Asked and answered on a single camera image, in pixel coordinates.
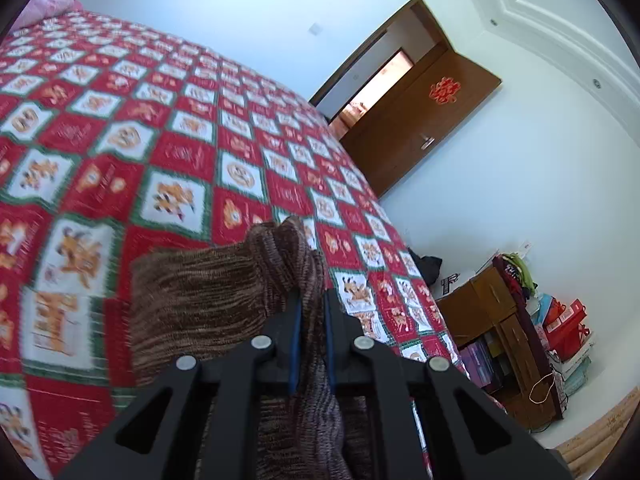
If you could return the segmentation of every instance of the screw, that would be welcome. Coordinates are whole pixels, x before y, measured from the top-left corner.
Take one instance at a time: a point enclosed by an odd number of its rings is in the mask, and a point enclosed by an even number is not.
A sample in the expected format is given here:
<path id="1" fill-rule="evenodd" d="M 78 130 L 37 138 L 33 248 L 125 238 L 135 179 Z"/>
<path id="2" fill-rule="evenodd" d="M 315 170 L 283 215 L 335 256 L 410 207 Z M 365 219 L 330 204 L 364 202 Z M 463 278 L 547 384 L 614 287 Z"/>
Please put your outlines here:
<path id="1" fill-rule="evenodd" d="M 429 366 L 434 372 L 446 372 L 449 370 L 449 360 L 440 356 L 432 357 L 429 359 Z"/>
<path id="2" fill-rule="evenodd" d="M 178 360 L 175 362 L 178 370 L 191 370 L 196 365 L 196 358 L 192 355 L 183 355 L 178 357 Z"/>
<path id="3" fill-rule="evenodd" d="M 371 350 L 374 344 L 373 339 L 365 335 L 359 335 L 353 340 L 353 345 L 358 350 Z"/>
<path id="4" fill-rule="evenodd" d="M 271 338 L 268 335 L 257 335 L 251 339 L 251 346 L 257 350 L 264 350 L 271 346 Z"/>

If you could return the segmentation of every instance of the wooden door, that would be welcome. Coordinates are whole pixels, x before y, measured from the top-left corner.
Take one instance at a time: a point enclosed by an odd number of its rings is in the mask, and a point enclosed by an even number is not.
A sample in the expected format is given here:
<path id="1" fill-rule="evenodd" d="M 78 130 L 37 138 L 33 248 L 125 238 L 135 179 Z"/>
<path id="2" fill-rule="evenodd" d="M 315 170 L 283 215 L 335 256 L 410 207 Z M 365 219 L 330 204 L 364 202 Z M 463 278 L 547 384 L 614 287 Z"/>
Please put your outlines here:
<path id="1" fill-rule="evenodd" d="M 379 196 L 500 84 L 498 77 L 453 50 L 424 65 L 412 67 L 341 139 Z M 447 87 L 451 95 L 438 92 Z"/>

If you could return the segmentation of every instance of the folded brown fabric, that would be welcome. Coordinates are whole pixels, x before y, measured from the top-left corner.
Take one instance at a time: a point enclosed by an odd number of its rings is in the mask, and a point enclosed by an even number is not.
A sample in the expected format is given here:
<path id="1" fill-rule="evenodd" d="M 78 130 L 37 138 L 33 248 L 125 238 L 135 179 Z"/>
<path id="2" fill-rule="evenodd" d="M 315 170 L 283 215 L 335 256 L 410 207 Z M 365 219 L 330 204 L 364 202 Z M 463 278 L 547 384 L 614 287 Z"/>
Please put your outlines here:
<path id="1" fill-rule="evenodd" d="M 132 266 L 130 336 L 139 384 L 177 356 L 219 357 L 258 335 L 266 318 L 284 309 L 288 291 L 300 289 L 298 393 L 260 401 L 258 480 L 370 478 L 363 399 L 338 403 L 322 359 L 325 272 L 296 218 L 255 225 L 241 244 L 154 251 Z"/>

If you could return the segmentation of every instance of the cabinet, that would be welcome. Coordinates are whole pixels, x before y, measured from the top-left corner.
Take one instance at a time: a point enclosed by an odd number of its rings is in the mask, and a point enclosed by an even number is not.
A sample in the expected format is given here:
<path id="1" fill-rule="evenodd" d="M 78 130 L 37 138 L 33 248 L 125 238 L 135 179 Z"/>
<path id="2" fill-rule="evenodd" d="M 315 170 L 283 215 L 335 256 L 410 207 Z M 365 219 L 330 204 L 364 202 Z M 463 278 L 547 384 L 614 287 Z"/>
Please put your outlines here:
<path id="1" fill-rule="evenodd" d="M 551 396 L 542 401 L 551 378 L 540 381 L 530 342 L 523 330 L 516 304 L 494 267 L 489 267 L 464 285 L 440 298 L 440 312 L 458 348 L 463 348 L 486 332 L 495 331 L 509 360 L 513 375 L 492 393 L 523 427 L 539 428 L 556 418 Z"/>

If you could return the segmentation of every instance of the bed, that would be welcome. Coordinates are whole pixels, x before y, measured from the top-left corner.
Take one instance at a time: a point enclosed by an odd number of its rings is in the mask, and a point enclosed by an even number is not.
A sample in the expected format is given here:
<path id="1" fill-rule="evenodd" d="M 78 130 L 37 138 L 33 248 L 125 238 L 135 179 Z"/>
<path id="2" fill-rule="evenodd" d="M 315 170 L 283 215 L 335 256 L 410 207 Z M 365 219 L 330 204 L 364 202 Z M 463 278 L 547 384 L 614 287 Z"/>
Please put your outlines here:
<path id="1" fill-rule="evenodd" d="M 130 264 L 303 218 L 344 309 L 462 369 L 363 174 L 299 95 L 137 23 L 69 12 L 0 46 L 0 423 L 55 476 L 135 395 Z"/>

